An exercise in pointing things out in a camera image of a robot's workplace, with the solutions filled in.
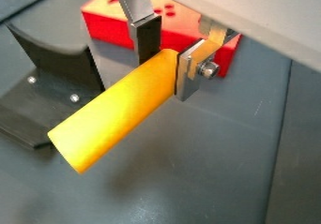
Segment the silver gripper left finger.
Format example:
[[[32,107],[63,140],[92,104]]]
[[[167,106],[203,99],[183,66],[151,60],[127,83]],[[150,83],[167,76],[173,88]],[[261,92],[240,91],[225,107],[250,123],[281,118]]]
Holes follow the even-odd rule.
[[[161,51],[162,17],[154,12],[151,0],[119,0],[129,19],[130,38],[143,64]]]

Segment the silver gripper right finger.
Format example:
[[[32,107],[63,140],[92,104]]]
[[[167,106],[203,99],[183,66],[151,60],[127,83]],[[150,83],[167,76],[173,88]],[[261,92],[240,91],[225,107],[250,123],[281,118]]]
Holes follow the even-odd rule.
[[[221,65],[213,58],[218,50],[238,37],[233,29],[205,15],[201,16],[198,30],[206,37],[199,38],[177,55],[174,94],[181,101],[198,90],[202,78],[211,80],[217,76]]]

